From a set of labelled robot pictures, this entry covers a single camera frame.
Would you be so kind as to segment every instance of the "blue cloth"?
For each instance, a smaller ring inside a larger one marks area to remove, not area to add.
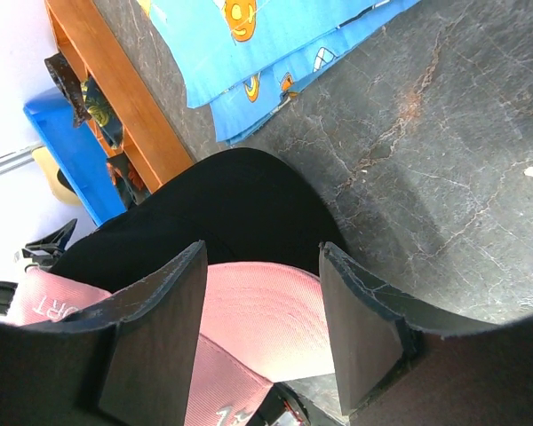
[[[418,1],[382,4],[221,94],[210,103],[217,141],[232,145],[248,137],[278,110],[286,93],[294,96],[304,90],[337,59]]]
[[[150,19],[184,77],[187,105],[205,105],[378,0],[152,0]]]

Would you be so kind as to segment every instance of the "cartoon print fabric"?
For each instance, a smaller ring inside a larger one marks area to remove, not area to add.
[[[86,81],[82,82],[81,92],[87,112],[99,126],[103,138],[111,148],[120,147],[123,143],[123,124],[95,79],[89,76]]]
[[[107,169],[126,209],[138,206],[150,195],[126,154],[107,158]]]
[[[294,51],[251,78],[256,79],[254,87],[257,88],[252,98],[248,80],[221,94],[210,103],[217,141],[232,145],[248,137],[286,101],[287,94],[291,98],[296,96],[322,70],[417,1],[392,0],[382,4],[358,20]]]
[[[234,144],[419,0],[138,0],[171,49],[187,105]]]
[[[87,120],[90,120],[91,116],[87,112],[83,95],[81,94],[79,78],[69,65],[68,60],[63,56],[63,53],[58,52],[45,59],[44,64],[53,82],[73,108],[73,127],[77,128]]]

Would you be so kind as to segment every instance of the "gray marble tile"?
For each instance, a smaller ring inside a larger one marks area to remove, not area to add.
[[[95,2],[193,156],[225,149],[134,0]],[[300,171],[395,286],[481,320],[533,312],[533,0],[423,0],[242,146]]]

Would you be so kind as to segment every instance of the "blue container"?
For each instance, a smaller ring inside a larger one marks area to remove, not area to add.
[[[105,151],[89,126],[73,128],[73,109],[57,88],[28,102],[24,113],[97,226],[125,212]]]

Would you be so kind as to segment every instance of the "wooden furniture edge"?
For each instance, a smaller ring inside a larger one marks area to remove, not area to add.
[[[148,189],[155,191],[189,168],[194,162],[186,148],[93,1],[45,2],[58,47],[80,79],[92,75],[114,108],[130,138],[125,137],[123,150]]]

